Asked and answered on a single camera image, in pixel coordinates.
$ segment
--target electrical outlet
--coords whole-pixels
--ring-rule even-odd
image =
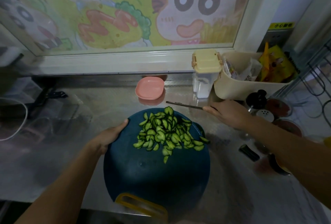
[[[284,46],[286,41],[290,38],[293,29],[287,30],[268,30],[265,34],[262,43],[257,52],[263,52],[266,42],[269,42],[269,48],[278,45],[280,48]]]

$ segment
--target beige container lid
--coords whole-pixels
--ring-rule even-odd
[[[220,54],[215,49],[200,49],[192,54],[192,67],[197,73],[215,73],[222,70]]]

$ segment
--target dark blue cutting board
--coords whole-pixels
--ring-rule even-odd
[[[142,129],[143,114],[158,113],[164,108],[151,108],[129,117],[129,124],[112,143],[104,158],[104,178],[113,201],[120,193],[130,193],[165,207],[169,219],[192,209],[200,200],[209,179],[210,159],[207,146],[201,151],[174,149],[163,163],[162,145],[158,151],[137,149],[137,135]],[[174,111],[180,119],[183,114]],[[198,140],[201,131],[193,123],[190,134]]]

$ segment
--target pink dish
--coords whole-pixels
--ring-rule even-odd
[[[156,100],[163,93],[164,81],[158,77],[145,77],[139,80],[136,95],[144,100]]]

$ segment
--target countertop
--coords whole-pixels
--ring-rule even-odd
[[[0,142],[0,199],[33,202],[75,157],[84,144],[109,126],[151,107],[165,107],[165,101],[204,106],[217,101],[197,99],[192,75],[168,75],[158,105],[144,105],[135,95],[141,75],[87,76],[60,78],[58,90],[69,98],[50,101],[42,118],[30,122],[27,130],[9,141]],[[242,132],[221,124],[197,109],[172,105],[173,109],[199,123],[212,141],[209,145],[210,178],[196,209],[185,219],[205,223],[325,223],[319,202],[294,176],[257,172],[263,155]],[[247,144],[261,160],[253,163],[238,151]],[[114,203],[103,178],[103,157],[99,160],[86,190],[82,208],[138,214]]]

